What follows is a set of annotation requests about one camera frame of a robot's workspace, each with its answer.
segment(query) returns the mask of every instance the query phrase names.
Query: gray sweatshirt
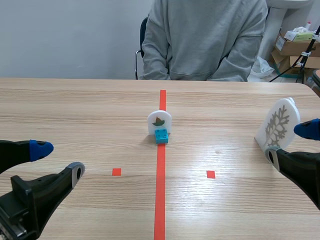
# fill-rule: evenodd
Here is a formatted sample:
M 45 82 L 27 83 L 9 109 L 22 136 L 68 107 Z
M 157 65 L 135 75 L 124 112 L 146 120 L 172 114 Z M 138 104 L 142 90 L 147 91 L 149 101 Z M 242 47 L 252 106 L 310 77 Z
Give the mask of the gray sweatshirt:
M 141 79 L 246 82 L 267 14 L 266 0 L 154 0 Z

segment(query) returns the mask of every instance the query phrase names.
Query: person's arm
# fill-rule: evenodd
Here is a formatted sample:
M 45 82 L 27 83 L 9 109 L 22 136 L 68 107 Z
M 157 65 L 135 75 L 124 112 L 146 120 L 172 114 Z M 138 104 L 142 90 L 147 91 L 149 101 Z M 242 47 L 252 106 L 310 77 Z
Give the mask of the person's arm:
M 171 80 L 167 54 L 169 43 L 165 31 L 164 6 L 162 0 L 155 0 L 146 24 L 145 39 L 142 44 L 143 80 Z
M 222 59 L 219 68 L 208 81 L 248 81 L 264 35 L 267 14 L 266 1 L 258 1 L 229 55 Z

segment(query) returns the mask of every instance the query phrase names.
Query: blue gripper fingertip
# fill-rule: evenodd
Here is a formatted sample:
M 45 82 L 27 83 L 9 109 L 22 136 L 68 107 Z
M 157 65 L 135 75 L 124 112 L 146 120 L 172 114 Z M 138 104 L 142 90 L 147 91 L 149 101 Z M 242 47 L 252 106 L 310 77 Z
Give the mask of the blue gripper fingertip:
M 54 146 L 50 142 L 45 142 L 45 144 L 40 145 L 36 140 L 30 140 L 29 142 L 29 152 L 30 152 L 30 162 L 43 159 L 52 153 Z

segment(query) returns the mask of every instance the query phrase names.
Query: black chair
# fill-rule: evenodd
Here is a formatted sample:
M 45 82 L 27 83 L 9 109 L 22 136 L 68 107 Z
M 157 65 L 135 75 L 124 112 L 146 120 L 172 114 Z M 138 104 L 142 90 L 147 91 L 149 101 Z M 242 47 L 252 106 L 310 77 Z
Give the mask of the black chair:
M 141 54 L 141 57 L 144 58 L 145 53 L 142 50 L 142 44 L 145 40 L 146 28 L 147 28 L 148 18 L 146 17 L 140 27 L 140 50 L 135 53 L 135 79 L 138 80 L 138 54 Z

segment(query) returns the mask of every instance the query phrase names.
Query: white card with snowflake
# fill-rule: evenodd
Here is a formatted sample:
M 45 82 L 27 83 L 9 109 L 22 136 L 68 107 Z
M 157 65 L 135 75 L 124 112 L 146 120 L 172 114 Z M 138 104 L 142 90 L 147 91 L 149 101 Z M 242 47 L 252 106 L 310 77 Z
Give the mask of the white card with snowflake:
M 294 128 L 300 124 L 300 114 L 295 101 L 284 98 L 277 101 L 269 111 L 255 136 L 261 150 L 269 147 L 285 149 L 295 137 Z

